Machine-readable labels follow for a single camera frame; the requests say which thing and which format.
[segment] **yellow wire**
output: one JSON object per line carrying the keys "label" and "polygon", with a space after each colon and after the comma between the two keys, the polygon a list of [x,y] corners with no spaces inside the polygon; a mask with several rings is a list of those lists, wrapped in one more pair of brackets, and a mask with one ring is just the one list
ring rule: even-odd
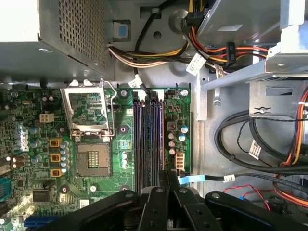
{"label": "yellow wire", "polygon": [[[300,117],[299,117],[300,119],[303,119],[303,113],[302,113],[303,109],[304,109],[304,105],[302,104],[302,105],[300,105],[300,108],[299,108],[299,110],[301,112]],[[301,148],[301,145],[302,145],[302,136],[303,136],[303,122],[301,121],[301,122],[299,122],[299,135],[298,135],[298,145],[297,145],[296,158],[293,161],[292,165],[296,164],[298,159],[299,159],[300,148]]]}

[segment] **gray metal panel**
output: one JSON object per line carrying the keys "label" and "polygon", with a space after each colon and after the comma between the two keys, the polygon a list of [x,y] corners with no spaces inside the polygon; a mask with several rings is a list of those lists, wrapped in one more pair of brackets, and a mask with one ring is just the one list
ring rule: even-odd
{"label": "gray metal panel", "polygon": [[280,40],[279,20],[280,0],[216,0],[200,26],[199,40],[217,46],[229,41],[274,45]]}

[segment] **ventilated metal grille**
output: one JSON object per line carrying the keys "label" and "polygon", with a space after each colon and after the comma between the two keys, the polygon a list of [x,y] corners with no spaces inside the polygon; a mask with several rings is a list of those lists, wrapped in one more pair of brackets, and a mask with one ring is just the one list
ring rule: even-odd
{"label": "ventilated metal grille", "polygon": [[59,36],[105,68],[104,0],[59,0]]}

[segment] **integrated circuit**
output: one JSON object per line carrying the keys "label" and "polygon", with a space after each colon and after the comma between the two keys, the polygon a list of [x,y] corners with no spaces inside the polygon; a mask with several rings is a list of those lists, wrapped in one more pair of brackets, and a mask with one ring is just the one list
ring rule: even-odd
{"label": "integrated circuit", "polygon": [[33,202],[50,202],[52,199],[51,190],[36,189],[33,190]]}
{"label": "integrated circuit", "polygon": [[78,145],[77,170],[82,177],[110,175],[110,148],[108,143]]}

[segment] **capacitor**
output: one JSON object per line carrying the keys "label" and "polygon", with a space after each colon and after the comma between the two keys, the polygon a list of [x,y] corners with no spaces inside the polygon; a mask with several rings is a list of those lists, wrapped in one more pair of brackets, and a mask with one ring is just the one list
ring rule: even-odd
{"label": "capacitor", "polygon": [[7,105],[4,106],[4,109],[5,110],[15,110],[15,109],[17,109],[17,104],[15,104],[15,103],[7,104]]}
{"label": "capacitor", "polygon": [[23,116],[12,116],[11,120],[13,122],[22,122],[25,118]]}
{"label": "capacitor", "polygon": [[42,156],[41,155],[36,155],[31,157],[31,163],[32,164],[37,164],[38,162],[42,161]]}
{"label": "capacitor", "polygon": [[12,162],[16,163],[16,162],[23,161],[24,159],[25,159],[25,157],[23,155],[19,155],[19,156],[13,157]]}
{"label": "capacitor", "polygon": [[174,141],[169,141],[168,146],[169,146],[170,148],[173,148],[173,147],[175,146]]}
{"label": "capacitor", "polygon": [[62,155],[61,156],[61,161],[65,161],[66,160],[66,155]]}
{"label": "capacitor", "polygon": [[21,100],[21,104],[23,104],[23,105],[29,105],[31,103],[32,103],[31,100]]}
{"label": "capacitor", "polygon": [[174,134],[171,132],[171,133],[169,133],[168,134],[168,138],[170,139],[170,140],[173,140],[174,139]]}
{"label": "capacitor", "polygon": [[183,125],[183,126],[181,127],[181,132],[182,132],[183,134],[186,134],[186,133],[188,132],[188,127],[187,127],[186,125]]}
{"label": "capacitor", "polygon": [[121,161],[121,164],[122,164],[122,165],[127,165],[127,160],[123,159],[123,160]]}
{"label": "capacitor", "polygon": [[68,153],[68,151],[69,151],[68,148],[63,148],[63,149],[60,150],[60,154],[61,154],[61,155],[65,155],[65,154]]}
{"label": "capacitor", "polygon": [[65,167],[61,168],[61,172],[66,173],[69,171],[69,168],[70,168],[69,165],[66,165]]}
{"label": "capacitor", "polygon": [[42,142],[40,140],[32,141],[30,143],[30,148],[38,148],[42,145]]}
{"label": "capacitor", "polygon": [[0,225],[4,225],[6,222],[6,219],[5,218],[0,218]]}
{"label": "capacitor", "polygon": [[17,98],[17,97],[18,97],[18,92],[12,91],[12,92],[11,92],[11,96],[12,96],[13,98]]}
{"label": "capacitor", "polygon": [[61,165],[61,167],[65,167],[67,164],[66,164],[65,161],[62,161],[62,162],[60,163],[60,165]]}
{"label": "capacitor", "polygon": [[91,185],[90,191],[91,191],[91,192],[95,192],[96,190],[97,190],[96,185]]}
{"label": "capacitor", "polygon": [[35,135],[40,132],[40,127],[31,127],[29,129],[30,134]]}
{"label": "capacitor", "polygon": [[7,156],[5,159],[7,161],[11,161],[13,158],[17,157],[18,155],[14,154],[14,155],[10,155],[10,156]]}
{"label": "capacitor", "polygon": [[170,154],[170,155],[174,155],[174,154],[175,154],[174,148],[170,148],[170,149],[169,149],[169,154]]}
{"label": "capacitor", "polygon": [[186,137],[183,133],[180,133],[178,136],[179,141],[185,141]]}
{"label": "capacitor", "polygon": [[68,145],[69,145],[69,142],[64,141],[63,143],[60,144],[60,148],[62,148],[62,149],[63,149],[63,148],[67,148]]}
{"label": "capacitor", "polygon": [[121,158],[122,159],[127,159],[127,152],[122,152],[122,154],[121,154]]}
{"label": "capacitor", "polygon": [[25,165],[24,161],[16,162],[12,165],[13,168],[21,168]]}

